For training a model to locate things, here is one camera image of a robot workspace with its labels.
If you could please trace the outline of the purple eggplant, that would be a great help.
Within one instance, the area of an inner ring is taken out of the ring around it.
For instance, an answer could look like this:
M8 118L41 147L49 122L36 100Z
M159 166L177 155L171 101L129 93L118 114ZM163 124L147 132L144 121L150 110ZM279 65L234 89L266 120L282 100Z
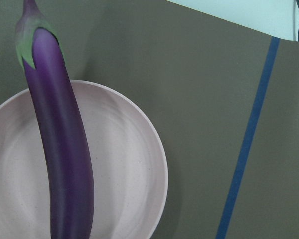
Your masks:
M94 213L87 138L61 47L35 1L24 1L15 35L44 149L51 237L87 239Z

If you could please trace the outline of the pink plate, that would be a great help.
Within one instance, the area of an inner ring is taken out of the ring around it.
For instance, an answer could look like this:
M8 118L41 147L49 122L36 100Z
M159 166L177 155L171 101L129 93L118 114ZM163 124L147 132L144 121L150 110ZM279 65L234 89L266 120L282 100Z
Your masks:
M168 167L148 117L106 86L72 81L93 165L93 239L148 239L166 202ZM49 189L29 90L0 105L0 239L50 238Z

